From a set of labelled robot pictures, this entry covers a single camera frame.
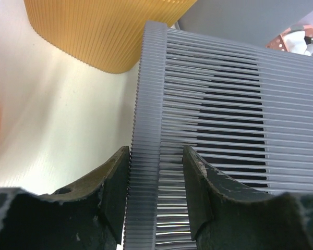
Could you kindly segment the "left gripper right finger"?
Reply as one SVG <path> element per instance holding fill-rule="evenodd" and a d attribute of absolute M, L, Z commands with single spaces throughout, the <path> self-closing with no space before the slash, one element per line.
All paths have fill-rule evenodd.
<path fill-rule="evenodd" d="M 191 239 L 197 249 L 313 249 L 313 193 L 250 188 L 183 149 Z"/>

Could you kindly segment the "grey slatted basket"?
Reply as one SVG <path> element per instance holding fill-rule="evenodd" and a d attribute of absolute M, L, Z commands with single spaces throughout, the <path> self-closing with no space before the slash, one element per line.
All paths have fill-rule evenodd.
<path fill-rule="evenodd" d="M 313 193 L 313 57 L 147 21 L 124 249 L 197 249 L 185 146 L 255 190 Z"/>

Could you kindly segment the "yellow slatted basket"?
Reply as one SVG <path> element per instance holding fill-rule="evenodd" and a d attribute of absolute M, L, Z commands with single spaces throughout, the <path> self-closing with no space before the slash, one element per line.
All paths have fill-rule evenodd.
<path fill-rule="evenodd" d="M 76 59 L 109 73 L 140 58 L 146 21 L 175 24 L 195 1 L 25 1 L 35 32 Z"/>

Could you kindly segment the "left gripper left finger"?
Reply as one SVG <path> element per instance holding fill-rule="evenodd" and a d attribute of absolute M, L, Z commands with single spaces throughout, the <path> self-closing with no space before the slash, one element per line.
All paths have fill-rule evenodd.
<path fill-rule="evenodd" d="M 122 242 L 129 148 L 53 194 L 0 187 L 0 249 L 116 249 Z"/>

